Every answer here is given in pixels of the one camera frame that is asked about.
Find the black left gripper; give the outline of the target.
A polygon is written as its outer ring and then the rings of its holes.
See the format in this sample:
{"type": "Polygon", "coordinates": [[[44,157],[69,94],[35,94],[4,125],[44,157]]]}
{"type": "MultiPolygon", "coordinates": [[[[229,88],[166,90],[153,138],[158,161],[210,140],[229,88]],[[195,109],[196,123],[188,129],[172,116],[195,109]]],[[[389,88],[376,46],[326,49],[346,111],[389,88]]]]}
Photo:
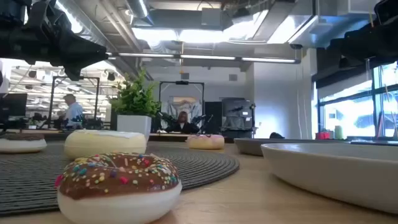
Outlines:
{"type": "Polygon", "coordinates": [[[72,32],[57,0],[0,0],[0,58],[64,65],[71,81],[81,79],[81,66],[108,59],[106,47],[72,32]]]}

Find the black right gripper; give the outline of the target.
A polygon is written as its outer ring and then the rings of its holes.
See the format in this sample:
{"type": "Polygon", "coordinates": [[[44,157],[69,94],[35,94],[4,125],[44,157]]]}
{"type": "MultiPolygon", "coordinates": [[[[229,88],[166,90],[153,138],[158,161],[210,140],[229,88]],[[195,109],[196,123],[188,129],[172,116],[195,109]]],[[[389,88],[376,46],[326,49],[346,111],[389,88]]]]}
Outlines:
{"type": "Polygon", "coordinates": [[[343,38],[332,39],[327,55],[336,59],[340,67],[359,67],[369,61],[373,67],[398,60],[398,22],[345,33],[343,38]]]}

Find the cream donut with white icing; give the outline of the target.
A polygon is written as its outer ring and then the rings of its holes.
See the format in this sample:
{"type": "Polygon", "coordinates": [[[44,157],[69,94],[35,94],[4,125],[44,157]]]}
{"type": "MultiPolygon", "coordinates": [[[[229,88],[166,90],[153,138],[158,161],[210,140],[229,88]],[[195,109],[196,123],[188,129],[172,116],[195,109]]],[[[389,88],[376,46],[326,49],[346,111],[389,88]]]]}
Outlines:
{"type": "Polygon", "coordinates": [[[64,153],[70,159],[109,152],[145,153],[147,139],[142,133],[107,130],[76,130],[64,142],[64,153]]]}

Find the plain chocolate iced donut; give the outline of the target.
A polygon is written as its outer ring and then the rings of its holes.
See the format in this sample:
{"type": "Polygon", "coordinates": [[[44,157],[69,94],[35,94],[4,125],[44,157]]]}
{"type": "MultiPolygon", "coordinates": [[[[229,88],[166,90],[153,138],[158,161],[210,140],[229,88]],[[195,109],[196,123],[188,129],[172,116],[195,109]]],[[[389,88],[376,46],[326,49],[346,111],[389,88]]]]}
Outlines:
{"type": "Polygon", "coordinates": [[[6,133],[0,135],[0,153],[39,152],[47,147],[43,134],[6,133]]]}

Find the chocolate donut with coloured sprinkles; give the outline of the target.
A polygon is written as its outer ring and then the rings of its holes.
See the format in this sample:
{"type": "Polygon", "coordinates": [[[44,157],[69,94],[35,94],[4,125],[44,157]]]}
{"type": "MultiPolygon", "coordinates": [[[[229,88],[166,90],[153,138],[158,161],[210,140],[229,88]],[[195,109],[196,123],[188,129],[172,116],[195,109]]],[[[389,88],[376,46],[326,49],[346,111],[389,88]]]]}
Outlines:
{"type": "Polygon", "coordinates": [[[147,224],[171,211],[182,191],[168,159],[133,152],[76,158],[55,185],[61,213],[75,224],[147,224]]]}

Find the tan donut with dark icing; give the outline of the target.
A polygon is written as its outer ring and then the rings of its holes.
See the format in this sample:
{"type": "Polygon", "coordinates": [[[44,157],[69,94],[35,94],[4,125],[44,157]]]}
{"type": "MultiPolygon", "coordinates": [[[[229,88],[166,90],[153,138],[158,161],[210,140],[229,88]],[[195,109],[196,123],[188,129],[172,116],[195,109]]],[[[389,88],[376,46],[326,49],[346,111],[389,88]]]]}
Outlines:
{"type": "Polygon", "coordinates": [[[224,137],[215,134],[191,135],[187,138],[186,143],[191,149],[218,150],[224,147],[224,137]]]}

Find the person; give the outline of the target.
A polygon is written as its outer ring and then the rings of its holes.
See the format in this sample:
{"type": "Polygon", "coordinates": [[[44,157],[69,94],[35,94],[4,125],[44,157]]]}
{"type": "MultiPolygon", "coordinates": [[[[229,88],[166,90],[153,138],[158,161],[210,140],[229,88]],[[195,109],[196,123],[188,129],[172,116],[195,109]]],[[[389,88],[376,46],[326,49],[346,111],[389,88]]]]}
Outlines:
{"type": "Polygon", "coordinates": [[[177,121],[165,129],[168,133],[178,132],[183,134],[195,134],[199,132],[199,130],[200,129],[197,125],[188,122],[188,114],[185,111],[181,111],[178,115],[177,121]]]}
{"type": "Polygon", "coordinates": [[[67,94],[63,97],[68,109],[65,113],[67,129],[82,129],[82,119],[83,119],[83,107],[76,101],[73,94],[67,94]]]}

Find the black computer monitor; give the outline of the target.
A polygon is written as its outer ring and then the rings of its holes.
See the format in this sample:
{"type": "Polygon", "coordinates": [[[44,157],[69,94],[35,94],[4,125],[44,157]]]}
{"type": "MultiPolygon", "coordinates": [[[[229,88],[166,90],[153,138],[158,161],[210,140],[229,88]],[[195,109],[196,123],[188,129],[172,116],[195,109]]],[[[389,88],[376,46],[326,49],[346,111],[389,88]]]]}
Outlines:
{"type": "Polygon", "coordinates": [[[6,123],[10,117],[24,117],[26,104],[27,93],[0,93],[0,123],[6,123]]]}

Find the green plant in white pot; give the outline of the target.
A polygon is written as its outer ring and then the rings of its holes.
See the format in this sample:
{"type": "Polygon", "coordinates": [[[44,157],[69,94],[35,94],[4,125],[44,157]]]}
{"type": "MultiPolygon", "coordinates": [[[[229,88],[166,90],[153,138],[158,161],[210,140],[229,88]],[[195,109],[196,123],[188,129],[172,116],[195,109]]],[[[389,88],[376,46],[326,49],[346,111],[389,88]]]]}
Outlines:
{"type": "Polygon", "coordinates": [[[149,139],[152,118],[161,103],[154,96],[154,83],[146,83],[146,69],[139,70],[133,81],[118,83],[118,93],[111,103],[111,129],[119,132],[141,133],[149,139]]]}

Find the grey hanging shirt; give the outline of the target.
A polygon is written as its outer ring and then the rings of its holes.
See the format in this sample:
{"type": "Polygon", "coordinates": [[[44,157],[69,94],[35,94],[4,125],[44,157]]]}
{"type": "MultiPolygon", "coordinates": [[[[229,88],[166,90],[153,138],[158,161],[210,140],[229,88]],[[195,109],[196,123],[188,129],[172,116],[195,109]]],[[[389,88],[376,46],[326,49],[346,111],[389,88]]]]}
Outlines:
{"type": "Polygon", "coordinates": [[[173,96],[168,99],[165,111],[174,118],[178,118],[180,112],[184,111],[187,121],[191,123],[194,117],[202,115],[202,103],[194,97],[173,96]]]}

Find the long linear ceiling light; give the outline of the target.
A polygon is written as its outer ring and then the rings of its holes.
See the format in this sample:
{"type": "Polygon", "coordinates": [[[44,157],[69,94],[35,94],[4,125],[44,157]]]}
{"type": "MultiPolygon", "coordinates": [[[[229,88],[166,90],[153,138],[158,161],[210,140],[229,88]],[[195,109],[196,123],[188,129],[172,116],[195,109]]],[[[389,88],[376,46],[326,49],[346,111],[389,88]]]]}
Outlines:
{"type": "Polygon", "coordinates": [[[117,53],[117,52],[107,52],[106,54],[109,57],[227,60],[227,61],[237,61],[237,62],[259,62],[259,63],[299,63],[300,62],[300,60],[297,59],[287,59],[287,58],[237,57],[237,56],[219,56],[219,55],[150,54],[150,53],[117,53]]]}

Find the white shallow bowl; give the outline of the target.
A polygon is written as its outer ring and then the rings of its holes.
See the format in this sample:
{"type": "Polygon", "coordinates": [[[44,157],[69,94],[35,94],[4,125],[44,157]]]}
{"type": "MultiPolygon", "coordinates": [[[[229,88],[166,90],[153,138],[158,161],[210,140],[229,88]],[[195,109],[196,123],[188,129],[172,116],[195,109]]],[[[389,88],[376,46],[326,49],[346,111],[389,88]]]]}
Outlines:
{"type": "Polygon", "coordinates": [[[271,172],[309,192],[398,214],[398,145],[269,143],[271,172]]]}

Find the grey shallow bowl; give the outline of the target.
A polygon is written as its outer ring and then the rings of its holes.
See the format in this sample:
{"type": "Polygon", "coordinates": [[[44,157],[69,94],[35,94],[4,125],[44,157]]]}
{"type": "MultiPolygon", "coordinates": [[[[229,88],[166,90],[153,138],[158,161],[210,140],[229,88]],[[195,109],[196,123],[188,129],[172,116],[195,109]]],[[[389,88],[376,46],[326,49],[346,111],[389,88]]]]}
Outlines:
{"type": "Polygon", "coordinates": [[[272,143],[349,143],[345,140],[316,140],[316,139],[264,139],[264,138],[235,138],[234,143],[241,154],[263,156],[261,145],[272,143]]]}

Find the round grey woven placemat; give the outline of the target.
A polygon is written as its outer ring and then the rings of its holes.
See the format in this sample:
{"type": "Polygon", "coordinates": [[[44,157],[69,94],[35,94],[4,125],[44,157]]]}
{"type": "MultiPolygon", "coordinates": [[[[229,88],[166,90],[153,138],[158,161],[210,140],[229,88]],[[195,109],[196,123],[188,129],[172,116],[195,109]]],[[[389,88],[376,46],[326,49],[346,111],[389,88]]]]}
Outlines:
{"type": "MultiPolygon", "coordinates": [[[[147,152],[177,167],[183,190],[222,180],[239,169],[236,158],[216,152],[171,146],[151,146],[147,152]]],[[[61,142],[36,153],[0,154],[0,217],[57,211],[55,178],[69,163],[61,142]]]]}

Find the black background rig frame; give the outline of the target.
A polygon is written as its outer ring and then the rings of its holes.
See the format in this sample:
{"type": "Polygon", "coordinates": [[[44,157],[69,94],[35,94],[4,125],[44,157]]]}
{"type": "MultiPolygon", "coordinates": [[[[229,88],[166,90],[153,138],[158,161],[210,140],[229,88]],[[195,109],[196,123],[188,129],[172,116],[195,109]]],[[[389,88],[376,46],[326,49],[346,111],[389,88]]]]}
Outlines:
{"type": "MultiPolygon", "coordinates": [[[[53,99],[55,96],[55,88],[57,85],[57,79],[61,79],[60,83],[63,83],[65,79],[70,79],[72,82],[75,82],[77,87],[81,87],[79,84],[80,80],[89,79],[89,80],[96,80],[96,84],[94,87],[96,88],[96,93],[91,94],[91,96],[95,96],[95,105],[94,105],[94,119],[97,117],[97,109],[98,109],[98,95],[100,90],[100,79],[98,77],[61,77],[59,75],[54,76],[52,78],[52,89],[50,93],[50,104],[49,104],[49,115],[48,120],[50,121],[52,118],[52,111],[53,111],[53,99]]],[[[84,107],[79,104],[76,99],[76,96],[72,93],[65,94],[63,96],[63,100],[65,104],[68,106],[65,114],[64,114],[64,125],[67,129],[83,129],[85,125],[85,115],[83,114],[84,107]]]]}

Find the black rig frame with shirt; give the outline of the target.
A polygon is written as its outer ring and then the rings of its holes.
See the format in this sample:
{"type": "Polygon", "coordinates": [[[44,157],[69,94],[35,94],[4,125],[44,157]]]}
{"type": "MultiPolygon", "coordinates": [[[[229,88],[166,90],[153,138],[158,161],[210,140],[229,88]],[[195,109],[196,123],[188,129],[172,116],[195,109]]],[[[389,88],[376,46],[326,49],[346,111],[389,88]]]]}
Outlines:
{"type": "Polygon", "coordinates": [[[189,81],[162,81],[159,83],[159,101],[161,103],[161,107],[159,112],[157,113],[157,117],[163,121],[166,126],[166,129],[171,124],[177,121],[177,118],[174,118],[172,115],[169,115],[165,111],[165,106],[170,97],[173,96],[181,96],[181,97],[194,97],[198,100],[201,100],[202,103],[202,115],[199,117],[194,117],[192,120],[192,124],[195,124],[199,127],[199,132],[195,134],[201,133],[201,128],[203,127],[203,120],[205,119],[204,113],[204,90],[205,84],[200,82],[189,82],[189,81]]]}

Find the black aluminium table frame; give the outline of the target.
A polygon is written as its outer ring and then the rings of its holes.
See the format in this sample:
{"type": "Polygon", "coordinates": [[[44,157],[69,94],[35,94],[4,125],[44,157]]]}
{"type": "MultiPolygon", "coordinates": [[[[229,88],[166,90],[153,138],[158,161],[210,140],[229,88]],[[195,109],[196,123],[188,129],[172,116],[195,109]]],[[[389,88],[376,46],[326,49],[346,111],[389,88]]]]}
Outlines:
{"type": "MultiPolygon", "coordinates": [[[[64,141],[71,131],[56,131],[56,130],[33,130],[11,129],[6,132],[0,131],[0,135],[5,133],[22,133],[22,134],[42,134],[46,141],[64,141]]],[[[189,137],[194,137],[195,134],[169,134],[169,133],[150,133],[149,141],[160,142],[185,142],[189,137]]]]}

